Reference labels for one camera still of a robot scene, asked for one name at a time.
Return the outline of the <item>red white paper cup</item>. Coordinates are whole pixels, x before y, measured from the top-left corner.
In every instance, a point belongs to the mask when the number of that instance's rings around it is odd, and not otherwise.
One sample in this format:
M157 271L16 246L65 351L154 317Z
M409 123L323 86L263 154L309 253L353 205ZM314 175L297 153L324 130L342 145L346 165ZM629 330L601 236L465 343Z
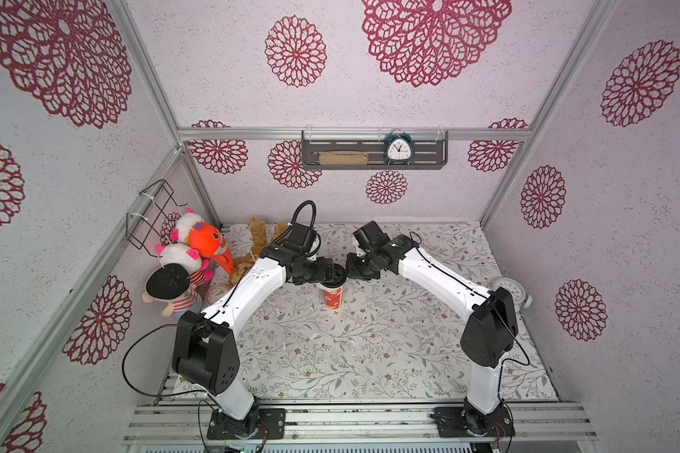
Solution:
M331 310L337 311L341 308L344 297L345 286L331 288L325 285L319 286L322 300Z

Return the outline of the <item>black plastic cup lid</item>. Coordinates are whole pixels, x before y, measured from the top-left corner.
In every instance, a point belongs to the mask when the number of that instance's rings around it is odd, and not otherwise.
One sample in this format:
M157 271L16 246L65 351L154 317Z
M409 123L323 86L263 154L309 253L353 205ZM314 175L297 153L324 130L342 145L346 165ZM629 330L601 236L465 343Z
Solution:
M347 281L347 271L346 269L338 263L335 263L332 267L332 276L325 281L319 283L320 286L327 290L340 289L345 285Z

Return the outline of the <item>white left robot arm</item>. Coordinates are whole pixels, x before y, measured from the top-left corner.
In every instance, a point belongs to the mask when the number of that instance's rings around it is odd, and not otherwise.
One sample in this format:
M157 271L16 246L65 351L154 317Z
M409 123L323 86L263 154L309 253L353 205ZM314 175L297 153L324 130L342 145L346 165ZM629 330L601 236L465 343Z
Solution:
M255 397L238 377L236 337L249 318L286 283L330 287L346 280L344 266L331 258L308 258L271 247L221 300L201 313L190 311L179 319L172 369L201 386L224 415L246 420Z

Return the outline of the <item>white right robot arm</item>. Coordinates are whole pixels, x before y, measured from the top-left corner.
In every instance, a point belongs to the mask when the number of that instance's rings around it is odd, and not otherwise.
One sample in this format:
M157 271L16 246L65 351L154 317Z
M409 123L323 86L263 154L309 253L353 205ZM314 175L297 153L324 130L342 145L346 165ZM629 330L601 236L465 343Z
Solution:
M502 368L519 333L510 292L489 290L462 277L406 235L391 239L383 232L357 230L353 236L356 251L346 260L350 279L379 279L383 271L392 272L417 283L460 316L465 324L460 345L471 360L467 414L487 425L504 418Z

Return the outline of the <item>brown teddy bear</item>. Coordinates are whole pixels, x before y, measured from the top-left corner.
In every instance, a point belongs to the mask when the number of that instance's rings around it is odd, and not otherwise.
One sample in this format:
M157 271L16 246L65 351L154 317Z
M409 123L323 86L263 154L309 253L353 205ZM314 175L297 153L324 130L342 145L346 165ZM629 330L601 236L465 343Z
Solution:
M247 222L247 227L249 228L249 233L251 235L252 246L247 254L233 260L234 268L229 275L230 288L234 287L241 277L249 271L256 260L260 258L260 253L269 244L266 222L264 222L263 219L252 217L249 219L249 222Z

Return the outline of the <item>clear round tape roll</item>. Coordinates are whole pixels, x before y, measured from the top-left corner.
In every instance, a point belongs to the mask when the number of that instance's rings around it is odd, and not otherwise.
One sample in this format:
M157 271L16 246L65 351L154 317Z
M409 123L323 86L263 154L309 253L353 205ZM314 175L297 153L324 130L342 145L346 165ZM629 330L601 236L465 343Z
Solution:
M215 304L217 301L221 300L221 298L230 290L230 287L226 284L219 284L212 286L206 294L206 298L203 304L204 308L207 308L213 304Z

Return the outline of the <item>orange red plush toy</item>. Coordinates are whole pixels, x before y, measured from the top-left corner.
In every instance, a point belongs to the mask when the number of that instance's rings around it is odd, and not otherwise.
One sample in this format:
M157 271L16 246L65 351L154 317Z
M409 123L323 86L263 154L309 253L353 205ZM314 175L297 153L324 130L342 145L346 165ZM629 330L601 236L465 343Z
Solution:
M192 210L175 222L170 238L175 243L186 243L196 249L202 258L213 260L228 274L234 271L234 259L227 240L216 226L205 222Z

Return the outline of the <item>teal alarm clock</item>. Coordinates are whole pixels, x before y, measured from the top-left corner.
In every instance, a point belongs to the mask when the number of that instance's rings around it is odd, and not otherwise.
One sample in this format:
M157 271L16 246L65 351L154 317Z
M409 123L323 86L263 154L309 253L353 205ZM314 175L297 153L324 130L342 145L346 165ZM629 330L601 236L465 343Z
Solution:
M412 139L406 134L391 135L385 141L386 165L409 164L414 156Z

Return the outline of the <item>pink white pig plush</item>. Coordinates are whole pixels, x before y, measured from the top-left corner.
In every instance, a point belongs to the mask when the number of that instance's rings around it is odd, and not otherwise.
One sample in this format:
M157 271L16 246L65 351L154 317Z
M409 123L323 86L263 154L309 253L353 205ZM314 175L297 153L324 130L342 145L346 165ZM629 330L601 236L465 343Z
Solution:
M196 249L185 243L170 243L163 247L155 247L160 264L180 264L190 275L190 284L196 288L213 279L213 270L210 262L200 256Z

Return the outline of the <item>black haired doll plush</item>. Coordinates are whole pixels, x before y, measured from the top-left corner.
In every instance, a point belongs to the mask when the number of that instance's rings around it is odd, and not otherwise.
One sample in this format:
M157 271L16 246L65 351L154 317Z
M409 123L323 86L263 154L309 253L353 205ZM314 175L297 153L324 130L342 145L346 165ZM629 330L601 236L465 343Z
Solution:
M162 302L163 317L181 317L187 311L199 313L202 298L192 287L190 274L180 264L170 263L157 268L145 283L143 302Z

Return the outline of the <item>white alarm clock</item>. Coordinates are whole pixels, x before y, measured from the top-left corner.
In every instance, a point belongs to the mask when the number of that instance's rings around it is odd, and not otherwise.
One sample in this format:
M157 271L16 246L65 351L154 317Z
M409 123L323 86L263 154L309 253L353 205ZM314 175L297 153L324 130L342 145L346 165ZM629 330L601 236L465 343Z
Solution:
M532 306L533 297L526 291L526 289L516 281L515 279L510 279L510 277L498 277L493 283L491 283L492 290L498 290L504 288L507 292L510 292L513 302L518 310L525 310Z

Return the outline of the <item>grey wall shelf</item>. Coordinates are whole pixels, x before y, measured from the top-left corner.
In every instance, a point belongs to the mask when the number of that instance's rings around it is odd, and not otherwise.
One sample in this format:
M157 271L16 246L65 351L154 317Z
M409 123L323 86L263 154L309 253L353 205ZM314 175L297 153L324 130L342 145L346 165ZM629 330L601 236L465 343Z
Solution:
M409 164L386 165L385 141L391 135L406 134L412 139L414 156ZM378 131L366 137L361 135L329 136L302 132L300 140L301 163L307 170L440 170L448 162L449 132L441 128L430 133L393 129ZM321 166L318 155L326 151L355 151L369 156L367 166L331 167Z

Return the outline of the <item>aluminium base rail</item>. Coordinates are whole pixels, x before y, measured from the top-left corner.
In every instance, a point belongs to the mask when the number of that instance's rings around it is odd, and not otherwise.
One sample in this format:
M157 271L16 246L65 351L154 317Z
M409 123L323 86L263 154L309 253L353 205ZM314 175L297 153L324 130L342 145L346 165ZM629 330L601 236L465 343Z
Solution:
M579 403L522 402L505 404L507 414L487 429L473 434L460 401L331 403L265 400L258 408L260 426L268 428L271 445L329 443L440 443L460 440L555 442L595 441L598 436ZM224 434L213 410L194 401L139 406L128 423L121 445L189 445L205 440L238 444Z

